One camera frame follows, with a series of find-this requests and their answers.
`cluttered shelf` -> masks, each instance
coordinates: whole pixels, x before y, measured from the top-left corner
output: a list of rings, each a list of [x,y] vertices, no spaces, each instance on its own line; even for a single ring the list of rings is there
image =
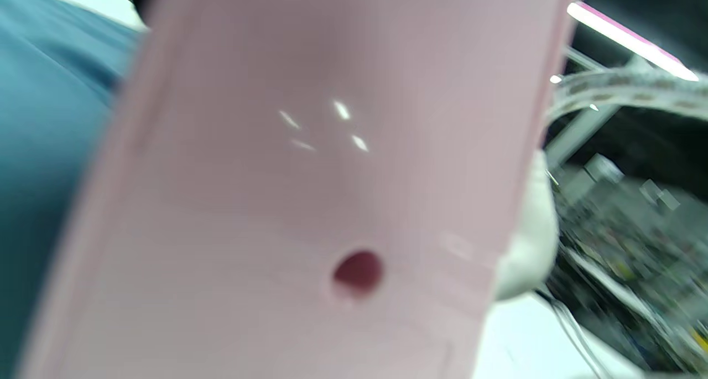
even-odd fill
[[[581,241],[568,233],[562,241],[547,285],[579,324],[647,371],[706,371],[705,341],[697,329],[667,320],[597,263],[596,252],[584,253]]]

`wire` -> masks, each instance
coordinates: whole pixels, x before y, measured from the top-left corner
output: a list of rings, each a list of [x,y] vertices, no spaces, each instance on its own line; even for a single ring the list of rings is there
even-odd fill
[[[607,368],[605,368],[605,366],[600,362],[600,360],[597,359],[597,356],[592,353],[590,346],[587,344],[585,336],[582,334],[579,324],[573,318],[573,314],[565,306],[565,304],[553,298],[552,296],[542,293],[539,290],[536,290],[536,294],[538,296],[541,296],[541,298],[543,298],[550,304],[551,309],[553,310],[553,314],[556,316],[556,319],[558,320],[558,323],[563,329],[563,332],[565,332],[566,336],[573,344],[573,347],[576,349],[577,353],[580,354],[587,366],[591,369],[592,373],[595,374],[595,377],[597,377],[597,379],[613,379],[612,374],[610,374]],[[565,320],[563,320],[561,314],[566,316]],[[582,349],[581,346],[577,345],[576,340],[566,328],[565,321],[570,321],[571,327],[573,328],[573,331],[575,332],[577,340],[580,342]]]

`ceiling light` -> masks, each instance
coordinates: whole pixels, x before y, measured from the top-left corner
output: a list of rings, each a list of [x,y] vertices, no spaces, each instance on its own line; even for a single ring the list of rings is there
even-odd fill
[[[580,23],[584,23],[598,33],[604,34],[604,36],[673,74],[673,76],[687,81],[698,81],[698,76],[686,68],[676,57],[586,3],[582,1],[571,3],[568,6],[568,13]]]

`pink phone case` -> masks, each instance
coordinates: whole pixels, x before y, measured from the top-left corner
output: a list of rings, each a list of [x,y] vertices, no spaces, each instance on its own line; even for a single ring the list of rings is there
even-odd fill
[[[467,379],[572,0],[155,0],[24,379]]]

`teal shirt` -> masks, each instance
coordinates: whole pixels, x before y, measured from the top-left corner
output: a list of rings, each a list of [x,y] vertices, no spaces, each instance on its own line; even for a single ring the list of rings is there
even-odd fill
[[[58,0],[0,0],[0,379],[139,34]]]

